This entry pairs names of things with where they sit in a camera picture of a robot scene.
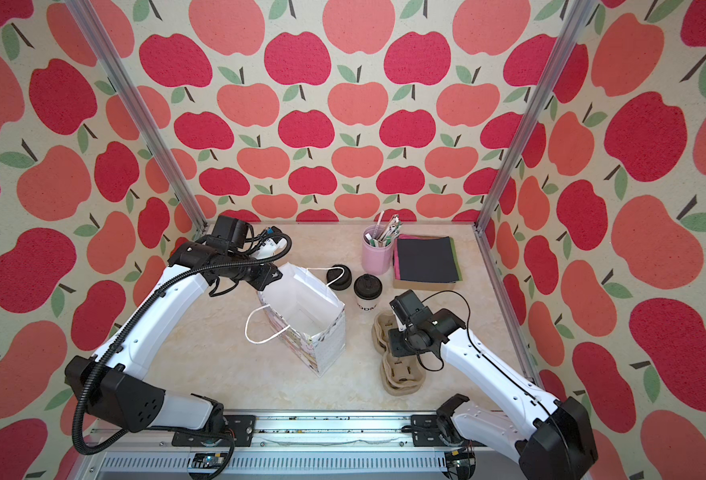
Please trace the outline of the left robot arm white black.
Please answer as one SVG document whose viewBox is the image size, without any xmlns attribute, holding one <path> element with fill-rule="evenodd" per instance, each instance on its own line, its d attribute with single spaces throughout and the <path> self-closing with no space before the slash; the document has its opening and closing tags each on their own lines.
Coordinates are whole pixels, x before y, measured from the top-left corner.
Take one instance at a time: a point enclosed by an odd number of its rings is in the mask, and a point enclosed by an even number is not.
<svg viewBox="0 0 706 480">
<path fill-rule="evenodd" d="M 276 264 L 292 247 L 277 227 L 256 233 L 242 220 L 221 216 L 211 233 L 187 241 L 170 256 L 158 283 L 130 318 L 89 357 L 67 364 L 66 384 L 76 398 L 71 440 L 81 455 L 95 455 L 128 433 L 162 430 L 213 440 L 234 440 L 220 402 L 178 395 L 146 382 L 161 346 L 203 294 L 225 295 L 220 283 L 262 292 L 282 274 Z"/>
</svg>

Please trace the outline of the cartoon animal paper gift bag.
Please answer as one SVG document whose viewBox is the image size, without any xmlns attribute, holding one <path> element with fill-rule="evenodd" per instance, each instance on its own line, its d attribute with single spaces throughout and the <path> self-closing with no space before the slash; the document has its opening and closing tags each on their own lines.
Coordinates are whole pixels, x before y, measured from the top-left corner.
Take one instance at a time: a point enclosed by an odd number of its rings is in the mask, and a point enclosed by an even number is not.
<svg viewBox="0 0 706 480">
<path fill-rule="evenodd" d="M 282 279 L 258 293 L 260 306 L 247 316 L 244 336 L 253 345 L 281 339 L 305 366 L 322 376 L 346 345 L 345 303 L 312 268 L 286 263 L 279 269 Z M 266 315 L 273 333 L 255 339 L 249 327 L 253 316 L 260 312 Z"/>
</svg>

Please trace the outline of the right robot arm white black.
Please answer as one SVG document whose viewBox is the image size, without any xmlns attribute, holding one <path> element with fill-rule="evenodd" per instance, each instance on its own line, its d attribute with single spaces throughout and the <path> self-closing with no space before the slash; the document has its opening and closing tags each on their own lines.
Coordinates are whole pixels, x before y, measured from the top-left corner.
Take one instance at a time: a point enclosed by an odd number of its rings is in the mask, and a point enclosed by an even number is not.
<svg viewBox="0 0 706 480">
<path fill-rule="evenodd" d="M 460 437 L 517 462 L 528 479 L 581 479 L 597 463 L 599 449 L 580 401 L 560 400 L 518 374 L 447 309 L 391 310 L 399 324 L 388 332 L 394 354 L 436 355 L 502 410 L 493 413 L 464 398 L 451 401 L 446 412 Z"/>
</svg>

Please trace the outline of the single white paper cup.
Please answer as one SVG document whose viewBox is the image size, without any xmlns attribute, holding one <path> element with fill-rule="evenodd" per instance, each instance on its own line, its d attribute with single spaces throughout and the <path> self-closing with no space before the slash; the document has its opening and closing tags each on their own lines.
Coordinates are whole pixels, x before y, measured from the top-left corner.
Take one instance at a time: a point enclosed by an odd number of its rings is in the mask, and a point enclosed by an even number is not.
<svg viewBox="0 0 706 480">
<path fill-rule="evenodd" d="M 360 309 L 363 311 L 373 311 L 376 309 L 376 307 L 379 304 L 379 299 L 365 299 L 365 298 L 356 298 L 356 303 Z"/>
</svg>

